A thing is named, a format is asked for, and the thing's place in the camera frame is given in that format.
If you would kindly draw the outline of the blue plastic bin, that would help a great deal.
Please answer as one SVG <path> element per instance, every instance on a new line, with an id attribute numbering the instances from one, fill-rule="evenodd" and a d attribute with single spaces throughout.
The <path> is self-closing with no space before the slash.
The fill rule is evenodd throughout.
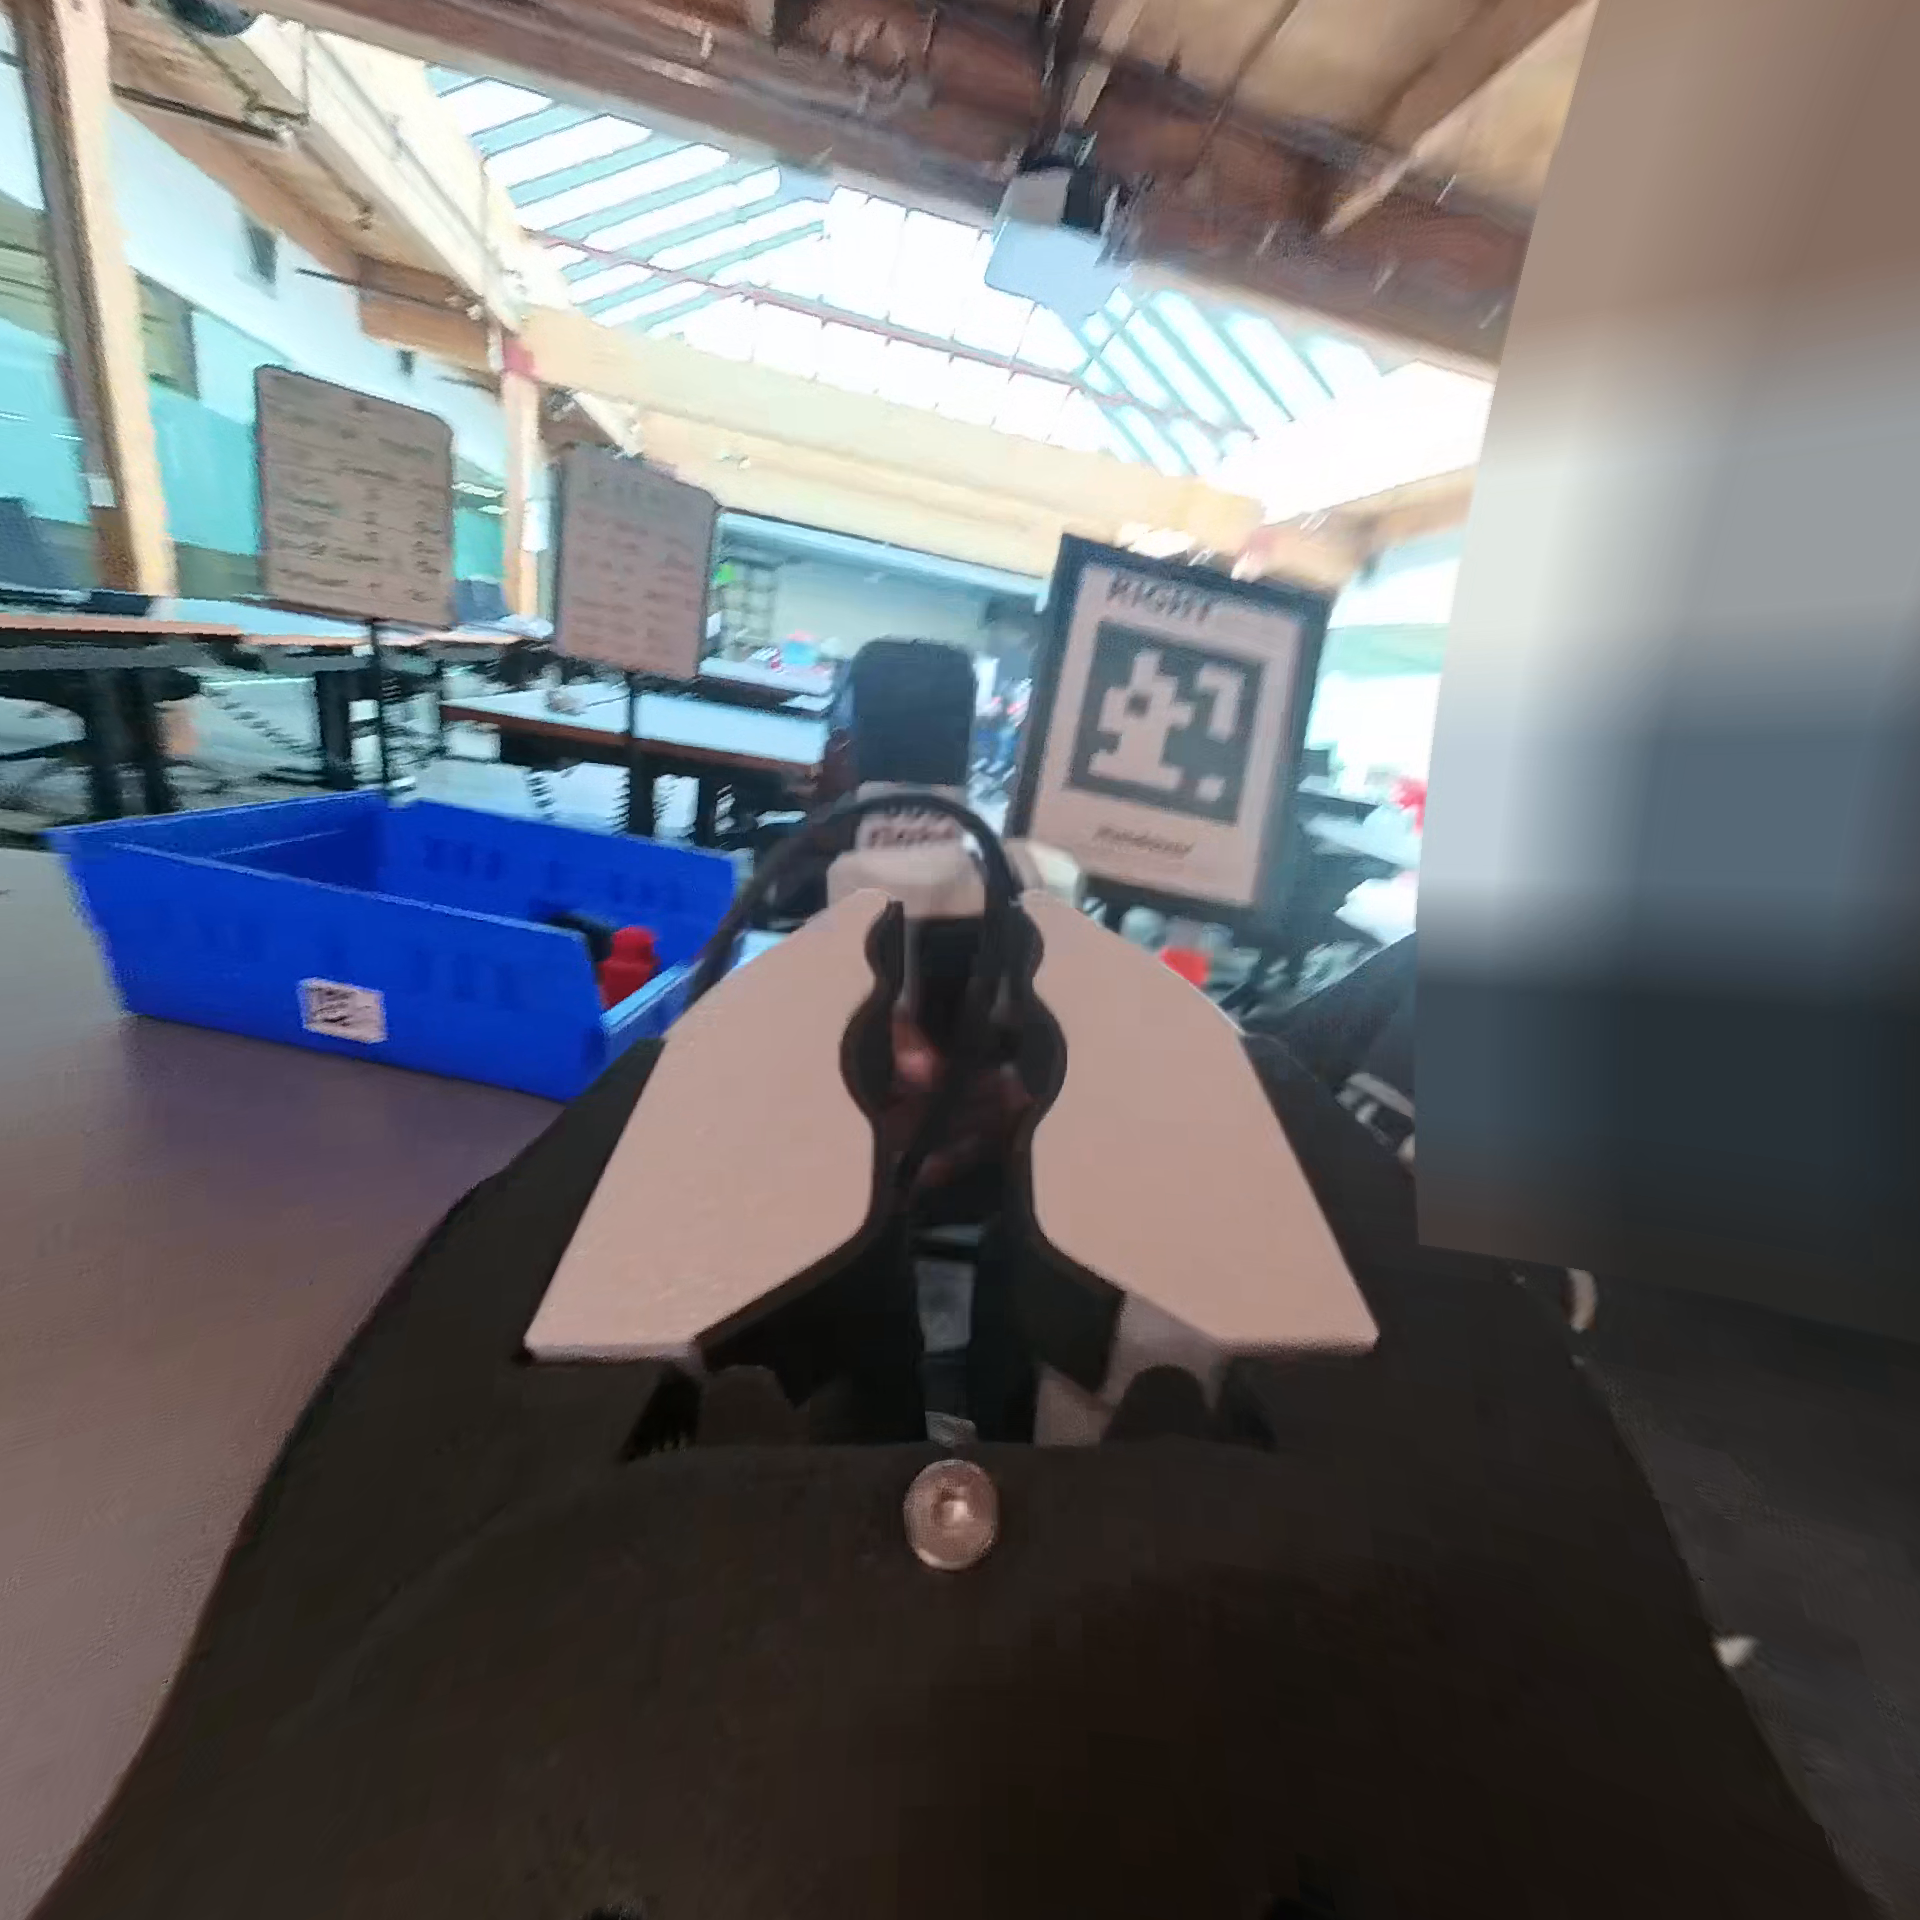
<path id="1" fill-rule="evenodd" d="M 377 794 L 56 829 L 123 1010 L 568 1101 L 657 1039 L 736 862 Z M 661 974 L 603 1010 L 605 929 Z"/>

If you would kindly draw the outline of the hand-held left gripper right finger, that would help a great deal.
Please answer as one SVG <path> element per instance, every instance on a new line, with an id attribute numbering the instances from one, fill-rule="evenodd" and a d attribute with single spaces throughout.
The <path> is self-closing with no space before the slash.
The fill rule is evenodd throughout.
<path id="1" fill-rule="evenodd" d="M 1380 1328 L 1236 1025 L 1156 952 L 1023 894 L 1039 1054 L 1015 1300 L 1039 1418 L 1112 1418 L 1154 1368 L 1349 1358 Z"/>

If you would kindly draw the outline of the wooden support post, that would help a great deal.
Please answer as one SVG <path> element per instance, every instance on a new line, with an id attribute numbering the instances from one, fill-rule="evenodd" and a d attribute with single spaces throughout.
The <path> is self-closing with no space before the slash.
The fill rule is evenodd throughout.
<path id="1" fill-rule="evenodd" d="M 178 593 L 152 419 L 139 280 L 109 171 L 109 19 L 103 3 L 9 3 L 46 200 L 46 256 L 103 586 Z"/>

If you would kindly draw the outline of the written whiteboard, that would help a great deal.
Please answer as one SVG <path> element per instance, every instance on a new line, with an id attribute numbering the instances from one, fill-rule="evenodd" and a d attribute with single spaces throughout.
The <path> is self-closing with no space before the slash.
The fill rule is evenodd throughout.
<path id="1" fill-rule="evenodd" d="M 664 466 L 572 443 L 554 481 L 554 644 L 648 683 L 692 683 L 709 646 L 719 499 Z"/>
<path id="2" fill-rule="evenodd" d="M 456 432 L 445 419 L 257 366 L 256 472 L 271 606 L 355 625 L 448 625 Z"/>

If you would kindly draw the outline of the long wooden office desk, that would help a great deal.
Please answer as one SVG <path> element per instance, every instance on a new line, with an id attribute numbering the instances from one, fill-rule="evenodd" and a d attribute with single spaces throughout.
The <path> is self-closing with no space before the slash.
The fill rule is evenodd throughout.
<path id="1" fill-rule="evenodd" d="M 85 606 L 5 609 L 5 839 L 293 794 L 406 794 L 461 674 L 549 625 L 271 631 Z"/>

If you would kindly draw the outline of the person's right hand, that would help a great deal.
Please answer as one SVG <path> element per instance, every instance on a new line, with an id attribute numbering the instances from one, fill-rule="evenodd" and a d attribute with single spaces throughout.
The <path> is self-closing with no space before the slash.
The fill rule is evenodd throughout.
<path id="1" fill-rule="evenodd" d="M 906 925 L 897 1089 L 906 1141 L 924 1160 L 999 1151 L 1030 1110 L 1011 1001 L 1019 961 L 1023 938 L 985 916 Z"/>

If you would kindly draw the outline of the printed marker sign board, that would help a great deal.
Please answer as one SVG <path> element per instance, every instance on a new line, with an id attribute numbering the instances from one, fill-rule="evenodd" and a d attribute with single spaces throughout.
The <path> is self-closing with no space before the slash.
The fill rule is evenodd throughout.
<path id="1" fill-rule="evenodd" d="M 1332 609 L 1068 535 L 1003 835 L 1068 855 L 1117 913 L 1277 929 Z"/>

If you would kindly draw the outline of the black rubber loop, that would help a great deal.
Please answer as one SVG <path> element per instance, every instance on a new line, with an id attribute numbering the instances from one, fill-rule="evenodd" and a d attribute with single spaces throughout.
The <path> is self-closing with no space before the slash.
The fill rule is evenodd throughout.
<path id="1" fill-rule="evenodd" d="M 956 816 L 983 852 L 1011 855 L 1009 843 L 1003 841 L 1003 835 L 971 802 L 954 804 L 954 802 L 943 802 L 934 797 L 934 804 Z M 692 962 L 692 975 L 687 987 L 690 1004 L 701 1001 L 722 980 L 722 974 L 736 962 L 736 950 L 738 950 L 740 938 L 764 916 L 764 907 L 772 907 L 776 899 L 784 899 L 805 878 L 825 875 L 825 855 L 830 855 L 833 829 L 839 820 L 855 820 L 856 816 L 863 816 L 871 809 L 874 809 L 874 802 L 839 802 L 839 804 L 830 802 L 822 809 L 802 816 L 788 835 L 779 835 L 773 852 L 753 855 L 751 865 L 736 875 L 736 894 L 732 894 L 726 919 L 719 920 L 716 933 L 709 938 L 701 961 Z M 1025 941 L 1023 902 L 1015 904 L 1007 894 L 1007 878 L 995 883 L 995 889 L 983 907 L 906 907 L 900 899 L 890 899 L 890 902 L 900 907 L 900 919 L 904 919 L 904 975 L 906 975 L 906 925 L 919 920 L 919 919 L 985 916 Z M 948 1178 L 965 1177 L 966 1169 L 999 1155 L 1007 1148 L 999 1148 L 999 1151 L 983 1148 L 966 1155 L 924 1160 L 906 1141 L 906 1134 L 909 1134 L 906 1101 L 897 1089 L 897 999 L 900 999 L 900 990 L 904 990 L 904 980 L 892 990 L 892 999 L 886 1009 L 892 1077 L 881 1100 L 881 1160 L 883 1160 L 886 1174 L 892 1177 L 892 1190 L 900 1191 L 900 1197 L 906 1197 L 906 1196 L 922 1197 L 922 1196 L 934 1191 L 939 1185 L 943 1185 Z"/>

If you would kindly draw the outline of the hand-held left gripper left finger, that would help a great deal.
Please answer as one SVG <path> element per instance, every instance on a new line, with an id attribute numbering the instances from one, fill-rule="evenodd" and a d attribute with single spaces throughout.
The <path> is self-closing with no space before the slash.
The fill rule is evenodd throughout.
<path id="1" fill-rule="evenodd" d="M 539 1300 L 539 1362 L 709 1368 L 881 1211 L 852 1044 L 892 1033 L 904 907 L 855 893 L 730 969 L 672 1029 Z"/>

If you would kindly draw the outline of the white ceiling projector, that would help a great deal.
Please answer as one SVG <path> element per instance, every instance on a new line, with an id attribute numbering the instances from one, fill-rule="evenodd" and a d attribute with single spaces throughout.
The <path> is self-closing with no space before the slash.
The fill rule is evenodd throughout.
<path id="1" fill-rule="evenodd" d="M 1094 138 L 1023 156 L 995 205 L 983 283 L 1086 325 L 1125 288 L 1112 252 L 1121 209 L 1125 190 L 1095 165 Z"/>

